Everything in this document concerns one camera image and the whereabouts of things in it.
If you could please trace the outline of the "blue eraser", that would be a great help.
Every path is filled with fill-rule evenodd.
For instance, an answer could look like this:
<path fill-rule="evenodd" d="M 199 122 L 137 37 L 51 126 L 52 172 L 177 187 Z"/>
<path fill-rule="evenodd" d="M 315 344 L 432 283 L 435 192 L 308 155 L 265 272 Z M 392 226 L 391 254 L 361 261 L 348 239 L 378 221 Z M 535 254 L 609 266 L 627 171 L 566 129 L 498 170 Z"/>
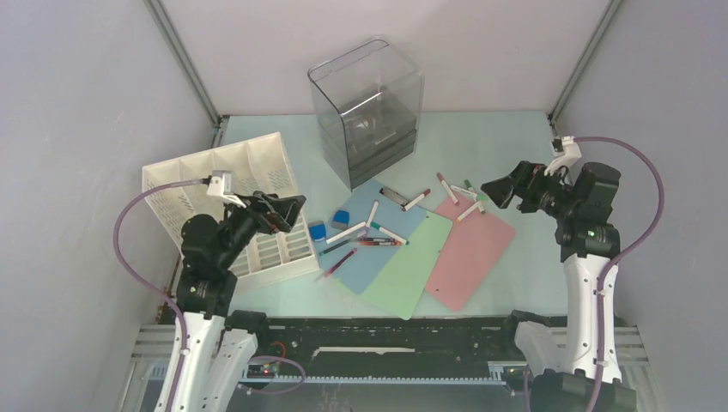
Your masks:
<path fill-rule="evenodd" d="M 308 225 L 308 231 L 312 241 L 320 242 L 327 239 L 326 225 L 323 221 L 315 221 Z"/>
<path fill-rule="evenodd" d="M 337 230 L 346 230 L 349 228 L 349 212 L 339 209 L 335 212 L 331 219 L 331 227 Z"/>

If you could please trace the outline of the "clear plastic drawer box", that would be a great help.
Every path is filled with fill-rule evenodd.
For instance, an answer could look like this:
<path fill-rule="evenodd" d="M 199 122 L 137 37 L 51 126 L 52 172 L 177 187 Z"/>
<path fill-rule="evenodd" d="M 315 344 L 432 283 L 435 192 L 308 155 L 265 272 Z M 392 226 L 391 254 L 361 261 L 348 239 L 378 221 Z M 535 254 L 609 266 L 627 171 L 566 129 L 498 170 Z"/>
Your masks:
<path fill-rule="evenodd" d="M 384 37 L 373 37 L 306 73 L 324 158 L 350 189 L 416 148 L 425 77 Z"/>

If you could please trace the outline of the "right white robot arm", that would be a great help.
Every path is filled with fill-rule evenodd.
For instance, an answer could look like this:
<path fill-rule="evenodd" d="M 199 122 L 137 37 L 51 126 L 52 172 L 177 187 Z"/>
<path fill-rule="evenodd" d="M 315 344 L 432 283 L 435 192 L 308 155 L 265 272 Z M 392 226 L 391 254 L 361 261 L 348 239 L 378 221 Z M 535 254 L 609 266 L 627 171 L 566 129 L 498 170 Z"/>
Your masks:
<path fill-rule="evenodd" d="M 567 340 L 555 343 L 548 327 L 524 317 L 499 336 L 500 350 L 525 356 L 533 375 L 525 385 L 530 411 L 635 411 L 637 396 L 622 382 L 614 337 L 613 293 L 621 251 L 609 224 L 621 174 L 587 162 L 574 184 L 543 164 L 521 161 L 506 177 L 481 186 L 500 209 L 520 198 L 523 214 L 542 210 L 557 223 L 555 241 L 567 280 Z"/>

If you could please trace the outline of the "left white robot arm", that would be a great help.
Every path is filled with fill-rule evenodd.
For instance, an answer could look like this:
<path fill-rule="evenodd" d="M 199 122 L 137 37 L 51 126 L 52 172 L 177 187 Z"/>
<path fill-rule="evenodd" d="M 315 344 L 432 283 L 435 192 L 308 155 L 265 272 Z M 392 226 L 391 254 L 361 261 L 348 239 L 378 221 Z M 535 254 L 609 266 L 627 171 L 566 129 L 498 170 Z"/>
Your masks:
<path fill-rule="evenodd" d="M 221 221 L 194 215 L 181 229 L 180 315 L 157 411 L 226 410 L 247 362 L 270 350 L 264 314 L 229 310 L 238 281 L 230 269 L 257 234 L 291 232 L 306 198 L 255 191 L 234 199 Z"/>

